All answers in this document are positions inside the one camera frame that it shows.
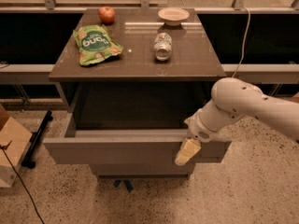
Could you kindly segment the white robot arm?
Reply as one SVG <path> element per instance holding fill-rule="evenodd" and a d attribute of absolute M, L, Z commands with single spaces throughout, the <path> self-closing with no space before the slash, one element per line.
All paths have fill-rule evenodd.
<path fill-rule="evenodd" d="M 219 138 L 219 131 L 249 116 L 299 142 L 299 104 L 265 95 L 258 87 L 233 77 L 218 80 L 211 100 L 184 123 L 187 137 L 180 146 L 175 164 L 185 165 L 204 143 Z"/>

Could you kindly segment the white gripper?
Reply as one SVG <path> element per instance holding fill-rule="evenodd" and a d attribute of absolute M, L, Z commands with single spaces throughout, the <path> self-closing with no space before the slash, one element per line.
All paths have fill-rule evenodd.
<path fill-rule="evenodd" d="M 216 132 L 210 131 L 201 121 L 199 112 L 186 118 L 184 123 L 188 126 L 188 137 L 181 146 L 175 158 L 175 164 L 178 166 L 185 165 L 193 156 L 201 150 L 201 144 L 214 141 L 219 137 Z"/>

